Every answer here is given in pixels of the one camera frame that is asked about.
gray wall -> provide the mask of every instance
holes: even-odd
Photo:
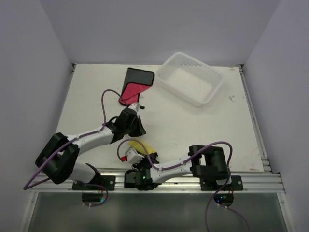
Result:
[[[280,0],[40,0],[72,62],[243,64]]]
[[[37,0],[0,2],[0,231],[18,230],[38,153],[55,132],[71,67]]]
[[[267,154],[299,231],[308,231],[309,1],[282,0],[245,64]]]

purple cable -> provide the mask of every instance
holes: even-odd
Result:
[[[145,145],[143,143],[141,143],[139,140],[137,139],[134,139],[134,138],[129,138],[129,139],[125,139],[123,140],[117,147],[117,156],[118,158],[121,160],[120,158],[120,155],[119,155],[119,148],[120,146],[127,142],[127,141],[135,141],[135,142],[138,142],[142,148],[145,150],[145,153],[147,155],[147,158],[148,158],[148,161],[150,163],[150,165],[156,169],[156,170],[159,170],[159,168],[157,168],[156,166],[154,166],[154,164],[152,163],[151,159],[150,159],[150,156],[149,156],[149,152],[147,151]],[[208,213],[208,209],[209,209],[209,205],[210,203],[212,202],[212,199],[218,194],[218,192],[220,192],[221,190],[224,189],[224,187],[227,185],[230,177],[231,177],[231,172],[230,172],[230,169],[229,169],[229,164],[230,164],[230,161],[231,161],[231,158],[232,158],[232,154],[233,154],[233,147],[230,143],[228,142],[225,142],[225,141],[218,141],[218,142],[214,142],[214,143],[211,143],[211,144],[208,144],[206,146],[204,146],[203,148],[201,148],[200,150],[198,150],[194,155],[192,155],[191,157],[189,157],[188,159],[184,160],[183,163],[187,163],[188,161],[192,160],[194,157],[196,157],[197,155],[199,155],[202,151],[206,150],[207,148],[213,146],[213,145],[218,145],[218,144],[225,144],[227,145],[229,148],[230,148],[230,154],[228,156],[228,159],[227,159],[227,163],[226,163],[226,166],[227,166],[227,172],[228,172],[228,176],[229,178],[225,181],[225,183],[209,198],[208,202],[207,202],[207,205],[206,205],[206,209],[205,209],[205,224],[206,224],[206,228],[208,230],[208,232],[211,232],[210,228],[209,228],[209,225],[208,225],[208,220],[207,220],[207,213]],[[170,169],[173,169],[173,168],[177,168],[177,167],[180,167],[182,166],[182,164],[175,164],[173,166],[170,166],[170,167],[167,167],[167,168],[162,168],[161,170],[164,171],[164,170],[170,170]],[[236,211],[235,209],[231,209],[231,208],[228,208],[229,210],[233,211],[234,213],[238,214],[247,224],[247,227],[248,227],[248,231],[251,232],[251,228],[249,226],[249,223],[247,221],[247,219],[241,214],[239,213],[238,211]]]
[[[102,111],[103,111],[104,123],[103,123],[103,125],[102,125],[100,131],[102,131],[102,130],[105,128],[105,125],[106,125],[106,114],[105,114],[105,109],[104,109],[103,97],[104,97],[104,94],[105,94],[106,92],[108,92],[108,91],[117,94],[117,95],[125,102],[125,104],[126,104],[126,101],[121,97],[121,95],[120,95],[119,93],[117,93],[116,91],[112,90],[112,89],[107,89],[107,90],[105,90],[105,91],[102,93],[102,96],[101,96],[101,104],[102,104]],[[97,130],[94,130],[94,131],[91,131],[91,132],[87,132],[87,133],[84,133],[84,134],[79,135],[79,138],[84,138],[84,137],[86,137],[86,136],[89,136],[89,135],[92,135],[92,134],[96,134],[96,133],[98,133]],[[36,171],[36,173],[35,173],[35,174],[30,178],[30,180],[25,184],[25,186],[23,187],[23,189],[24,189],[24,190],[28,190],[28,189],[30,189],[30,188],[33,188],[34,186],[37,186],[37,185],[39,185],[39,184],[41,184],[41,183],[44,183],[44,182],[50,180],[50,178],[46,178],[46,179],[44,179],[44,180],[42,180],[42,181],[39,181],[39,182],[37,182],[37,183],[35,183],[35,184],[30,185],[31,182],[37,177],[37,175],[44,169],[44,167],[47,165],[47,163],[48,163],[55,155],[58,154],[58,152],[62,151],[64,148],[66,148],[68,145],[70,145],[71,143],[75,142],[76,140],[78,140],[78,138],[74,138],[74,139],[68,141],[67,143],[65,143],[64,145],[62,145],[61,147],[59,147],[56,151],[54,151],[54,153],[52,153],[51,156],[48,157],[47,160],[45,160],[45,162],[39,167],[39,169]]]
[[[82,181],[79,181],[79,182],[82,183],[83,185],[98,187],[98,188],[103,189],[104,191],[106,191],[106,197],[104,198],[104,201],[100,202],[99,204],[88,204],[87,206],[97,207],[97,206],[103,205],[106,202],[106,200],[108,198],[108,191],[107,191],[107,189],[104,186],[102,186],[102,185],[95,185],[95,184],[88,184],[88,183],[84,183]]]

